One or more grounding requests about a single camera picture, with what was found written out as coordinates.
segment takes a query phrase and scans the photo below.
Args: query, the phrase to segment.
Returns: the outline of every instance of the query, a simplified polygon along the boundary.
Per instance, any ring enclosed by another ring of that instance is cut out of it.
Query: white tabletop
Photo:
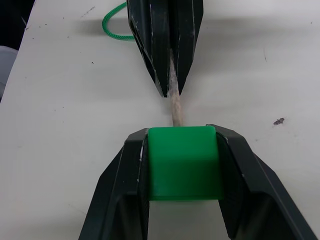
[[[101,28],[122,1],[36,1],[0,104],[1,240],[78,239],[126,137],[171,124],[136,44]],[[185,122],[242,134],[320,238],[320,3],[204,6]],[[126,11],[110,24],[130,33]],[[228,239],[216,202],[151,204],[149,239],[195,236]]]

